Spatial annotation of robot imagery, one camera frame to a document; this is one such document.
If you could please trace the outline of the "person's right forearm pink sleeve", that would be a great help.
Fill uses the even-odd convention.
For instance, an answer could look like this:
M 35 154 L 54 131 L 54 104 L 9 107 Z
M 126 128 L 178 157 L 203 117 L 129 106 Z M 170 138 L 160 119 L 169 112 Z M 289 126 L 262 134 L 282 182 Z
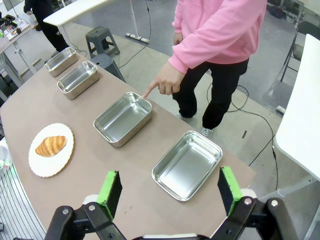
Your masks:
M 182 34 L 183 36 L 190 34 L 187 22 L 184 20 L 184 12 L 188 4 L 189 0 L 177 0 L 172 22 L 175 34 Z

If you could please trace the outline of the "rectangular stainless steel container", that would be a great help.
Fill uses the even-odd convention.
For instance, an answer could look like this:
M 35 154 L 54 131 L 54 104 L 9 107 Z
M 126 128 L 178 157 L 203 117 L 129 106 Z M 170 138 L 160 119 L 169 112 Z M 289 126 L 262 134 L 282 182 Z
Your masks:
M 190 200 L 223 158 L 222 149 L 197 131 L 185 132 L 151 171 L 174 199 Z
M 67 47 L 44 64 L 44 68 L 53 76 L 57 77 L 67 68 L 73 65 L 77 58 L 77 52 L 71 47 Z
M 113 147 L 124 146 L 152 119 L 152 104 L 135 92 L 127 92 L 94 121 L 95 130 Z
M 65 97 L 73 100 L 99 79 L 98 67 L 90 61 L 83 61 L 78 67 L 63 76 L 57 82 L 57 87 Z

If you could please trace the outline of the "white scalloped gold-rimmed plate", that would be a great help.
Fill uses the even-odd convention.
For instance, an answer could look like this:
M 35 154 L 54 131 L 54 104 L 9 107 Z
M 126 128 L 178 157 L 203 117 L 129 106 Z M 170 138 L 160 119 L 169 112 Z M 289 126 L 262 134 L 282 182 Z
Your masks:
M 40 156 L 36 148 L 47 137 L 64 136 L 66 145 L 54 156 Z M 71 129 L 63 123 L 53 123 L 44 127 L 32 140 L 28 153 L 30 169 L 42 178 L 51 177 L 60 172 L 72 156 L 75 145 L 74 134 Z

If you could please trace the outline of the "black folding chair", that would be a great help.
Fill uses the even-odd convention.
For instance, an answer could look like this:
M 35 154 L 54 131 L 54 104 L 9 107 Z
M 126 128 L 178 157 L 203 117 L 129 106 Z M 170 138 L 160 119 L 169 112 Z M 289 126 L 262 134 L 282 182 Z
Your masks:
M 287 68 L 297 72 L 297 70 L 295 70 L 294 68 L 289 66 L 290 59 L 293 58 L 299 62 L 302 59 L 304 47 L 302 45 L 296 43 L 298 34 L 311 35 L 312 37 L 314 37 L 320 41 L 320 27 L 312 24 L 309 21 L 302 21 L 297 25 L 296 32 L 295 32 L 294 38 L 292 40 L 290 49 L 288 51 L 288 54 L 285 58 L 283 66 L 282 66 L 283 72 L 282 72 L 282 76 L 280 78 L 280 82 L 283 81 L 284 76 L 287 71 Z

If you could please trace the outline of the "bystander in black clothes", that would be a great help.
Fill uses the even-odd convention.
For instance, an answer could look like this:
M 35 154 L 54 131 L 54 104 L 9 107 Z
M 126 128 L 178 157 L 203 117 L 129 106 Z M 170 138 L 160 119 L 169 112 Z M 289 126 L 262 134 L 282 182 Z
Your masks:
M 44 19 L 54 13 L 51 0 L 24 0 L 23 12 L 27 15 L 34 15 L 45 37 L 53 45 L 57 52 L 68 48 L 64 37 L 57 34 L 57 26 L 44 22 Z

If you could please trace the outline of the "white slatted panel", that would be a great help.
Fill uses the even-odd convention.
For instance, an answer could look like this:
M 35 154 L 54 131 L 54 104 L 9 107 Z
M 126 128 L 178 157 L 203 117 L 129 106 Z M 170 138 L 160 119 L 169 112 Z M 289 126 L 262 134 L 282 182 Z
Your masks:
M 0 240 L 44 240 L 38 218 L 15 166 L 0 169 Z

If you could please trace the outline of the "long white background table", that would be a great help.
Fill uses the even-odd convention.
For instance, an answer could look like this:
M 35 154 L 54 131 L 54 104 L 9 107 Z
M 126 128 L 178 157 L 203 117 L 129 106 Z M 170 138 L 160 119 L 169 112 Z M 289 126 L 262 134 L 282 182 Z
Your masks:
M 116 0 L 77 0 L 49 15 L 43 20 L 43 22 L 56 26 L 65 39 L 66 43 L 71 48 L 75 49 L 76 46 L 72 44 L 66 32 L 66 26 L 74 20 L 82 17 L 83 15 L 97 10 L 114 1 Z

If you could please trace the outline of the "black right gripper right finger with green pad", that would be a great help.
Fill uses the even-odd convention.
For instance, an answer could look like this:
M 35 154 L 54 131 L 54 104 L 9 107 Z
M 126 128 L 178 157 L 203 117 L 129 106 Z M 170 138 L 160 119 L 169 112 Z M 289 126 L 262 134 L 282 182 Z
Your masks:
M 257 231 L 261 240 L 299 240 L 292 219 L 282 199 L 259 200 L 244 195 L 232 169 L 219 169 L 217 182 L 226 219 L 211 240 L 238 240 L 246 228 Z

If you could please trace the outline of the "dark grey plastic stool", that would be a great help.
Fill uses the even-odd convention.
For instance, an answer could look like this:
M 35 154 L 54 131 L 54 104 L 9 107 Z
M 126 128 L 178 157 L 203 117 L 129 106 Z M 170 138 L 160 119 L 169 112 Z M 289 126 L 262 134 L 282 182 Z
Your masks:
M 94 56 L 91 61 L 124 83 L 126 82 L 115 61 L 107 54 L 98 54 L 97 56 Z

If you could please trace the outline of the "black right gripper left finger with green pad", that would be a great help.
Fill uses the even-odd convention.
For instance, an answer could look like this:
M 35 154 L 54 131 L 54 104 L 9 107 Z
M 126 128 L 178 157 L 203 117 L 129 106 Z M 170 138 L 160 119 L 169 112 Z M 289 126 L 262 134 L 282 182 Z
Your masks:
M 126 240 L 113 223 L 122 189 L 119 172 L 109 171 L 96 200 L 55 210 L 44 240 L 83 240 L 91 233 L 100 240 Z

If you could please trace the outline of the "person in pink hoodie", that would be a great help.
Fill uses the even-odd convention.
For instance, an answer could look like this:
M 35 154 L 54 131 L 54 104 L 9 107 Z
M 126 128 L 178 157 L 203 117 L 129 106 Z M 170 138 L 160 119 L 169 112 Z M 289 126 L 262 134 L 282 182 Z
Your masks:
M 240 31 L 240 36 L 215 57 L 187 69 L 179 92 L 172 95 L 184 120 L 191 119 L 197 113 L 195 88 L 203 75 L 210 71 L 211 100 L 202 116 L 202 127 L 212 130 L 221 123 L 240 76 L 246 73 L 249 58 L 258 49 L 266 8 L 267 0 L 189 0 L 183 19 L 190 34 L 207 21 L 212 21 L 220 27 L 229 22 L 232 27 L 228 29 Z

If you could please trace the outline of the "golden brown croissant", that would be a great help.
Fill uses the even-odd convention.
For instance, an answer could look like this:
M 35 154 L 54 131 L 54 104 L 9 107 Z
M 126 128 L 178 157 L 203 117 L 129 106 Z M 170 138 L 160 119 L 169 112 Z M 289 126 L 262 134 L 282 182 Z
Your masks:
M 35 149 L 35 153 L 42 157 L 53 157 L 65 147 L 66 143 L 65 136 L 49 136 Z

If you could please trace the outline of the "person's left hand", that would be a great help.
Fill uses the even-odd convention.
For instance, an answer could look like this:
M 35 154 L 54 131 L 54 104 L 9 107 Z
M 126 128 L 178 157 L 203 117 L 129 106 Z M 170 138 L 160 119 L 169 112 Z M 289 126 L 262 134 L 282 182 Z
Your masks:
M 171 95 L 180 91 L 180 84 L 185 74 L 176 70 L 169 62 L 163 65 L 155 79 L 148 85 L 142 98 L 145 99 L 157 88 L 161 95 Z

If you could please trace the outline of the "person's left forearm pink sleeve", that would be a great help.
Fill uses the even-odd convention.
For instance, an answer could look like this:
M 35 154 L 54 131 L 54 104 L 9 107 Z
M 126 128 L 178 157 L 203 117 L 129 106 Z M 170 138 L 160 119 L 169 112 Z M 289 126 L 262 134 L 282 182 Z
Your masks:
M 228 29 L 229 22 L 222 26 L 213 21 L 205 22 L 194 33 L 173 47 L 173 55 L 168 62 L 177 71 L 186 74 L 187 70 L 207 62 L 231 46 L 241 35 L 239 30 Z

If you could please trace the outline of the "cluttered wooden workbench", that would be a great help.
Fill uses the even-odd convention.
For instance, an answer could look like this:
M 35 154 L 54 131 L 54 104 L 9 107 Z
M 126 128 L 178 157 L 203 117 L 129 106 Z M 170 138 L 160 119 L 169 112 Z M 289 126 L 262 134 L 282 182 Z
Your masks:
M 18 29 L 22 24 L 25 25 L 25 27 L 21 29 L 20 34 L 16 33 L 13 34 L 12 37 L 8 38 L 8 35 L 14 31 L 12 29 L 7 34 L 4 34 L 4 38 L 0 38 L 0 70 L 4 70 L 19 88 L 24 84 L 24 81 L 5 53 L 10 46 L 14 46 L 14 53 L 22 58 L 23 62 L 27 65 L 32 74 L 35 74 L 37 71 L 18 43 L 18 40 L 22 39 L 22 37 L 24 37 L 30 30 L 33 30 L 33 25 L 28 24 L 23 19 L 18 20 L 18 23 L 20 24 L 17 25 L 16 29 Z

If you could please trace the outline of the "white table with white legs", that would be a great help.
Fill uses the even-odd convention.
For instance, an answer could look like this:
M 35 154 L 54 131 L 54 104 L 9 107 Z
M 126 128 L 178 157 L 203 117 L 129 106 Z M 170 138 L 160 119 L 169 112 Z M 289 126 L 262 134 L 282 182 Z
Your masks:
M 295 84 L 275 135 L 278 150 L 308 176 L 261 197 L 285 197 L 315 181 L 320 182 L 320 40 L 307 34 Z

